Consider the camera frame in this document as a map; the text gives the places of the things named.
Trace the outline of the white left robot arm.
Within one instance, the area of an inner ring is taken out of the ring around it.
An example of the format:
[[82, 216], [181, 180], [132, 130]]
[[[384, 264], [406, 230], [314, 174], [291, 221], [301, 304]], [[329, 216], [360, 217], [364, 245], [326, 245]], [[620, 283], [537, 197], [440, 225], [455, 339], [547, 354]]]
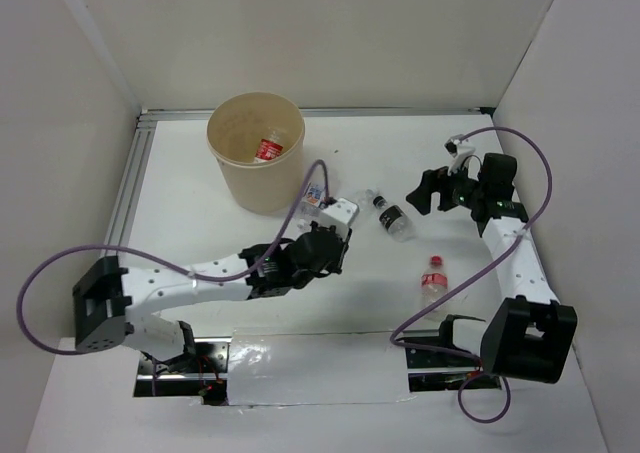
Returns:
[[96, 261], [72, 290], [75, 349], [97, 353], [124, 345], [184, 372], [196, 363], [192, 327], [160, 312], [199, 303], [249, 301], [286, 295], [342, 271], [352, 230], [311, 224], [297, 239], [283, 239], [224, 259], [185, 267], [126, 268], [117, 256]]

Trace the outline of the black label clear bottle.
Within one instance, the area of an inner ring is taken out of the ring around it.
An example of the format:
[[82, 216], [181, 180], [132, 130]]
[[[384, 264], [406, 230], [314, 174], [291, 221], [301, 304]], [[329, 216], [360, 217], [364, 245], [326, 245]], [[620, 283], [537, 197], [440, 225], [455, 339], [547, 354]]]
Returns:
[[414, 226], [407, 214], [393, 202], [389, 202], [378, 191], [367, 190], [378, 222], [385, 232], [398, 242], [406, 242], [415, 236]]

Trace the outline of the tall red label bottle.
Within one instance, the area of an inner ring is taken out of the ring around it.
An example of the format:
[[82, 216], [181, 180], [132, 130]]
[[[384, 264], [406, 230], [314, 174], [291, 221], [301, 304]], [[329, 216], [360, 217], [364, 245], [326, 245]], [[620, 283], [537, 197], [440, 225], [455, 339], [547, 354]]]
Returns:
[[260, 164], [278, 158], [284, 151], [285, 135], [282, 130], [269, 129], [261, 134], [253, 163]]

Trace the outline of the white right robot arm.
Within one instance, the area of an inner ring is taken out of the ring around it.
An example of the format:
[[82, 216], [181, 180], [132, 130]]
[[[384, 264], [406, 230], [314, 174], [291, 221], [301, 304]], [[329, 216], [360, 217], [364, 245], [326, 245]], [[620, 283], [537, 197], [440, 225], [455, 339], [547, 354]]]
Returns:
[[489, 320], [447, 315], [436, 342], [440, 360], [457, 365], [472, 354], [489, 374], [553, 384], [562, 375], [578, 318], [544, 278], [525, 228], [529, 216], [512, 199], [516, 172], [514, 157], [488, 153], [476, 178], [463, 164], [427, 170], [406, 200], [422, 215], [430, 212], [433, 194], [439, 195], [442, 212], [469, 209], [498, 263], [502, 302], [495, 315]]

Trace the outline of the blue orange label clear bottle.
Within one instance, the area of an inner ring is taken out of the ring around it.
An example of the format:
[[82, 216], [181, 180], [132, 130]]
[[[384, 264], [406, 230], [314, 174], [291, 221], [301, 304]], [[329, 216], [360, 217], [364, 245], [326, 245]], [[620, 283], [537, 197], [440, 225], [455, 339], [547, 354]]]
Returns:
[[312, 221], [315, 221], [325, 204], [326, 187], [318, 182], [310, 182], [305, 190], [303, 198], [297, 205], [294, 215], [295, 225], [299, 229], [305, 229]]

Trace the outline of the short red label bottle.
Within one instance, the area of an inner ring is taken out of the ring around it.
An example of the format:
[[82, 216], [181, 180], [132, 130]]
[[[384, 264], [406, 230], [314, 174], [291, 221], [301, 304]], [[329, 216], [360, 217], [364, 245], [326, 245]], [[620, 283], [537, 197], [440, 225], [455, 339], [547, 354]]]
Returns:
[[448, 277], [441, 256], [430, 257], [421, 276], [421, 308], [424, 309], [448, 292]]

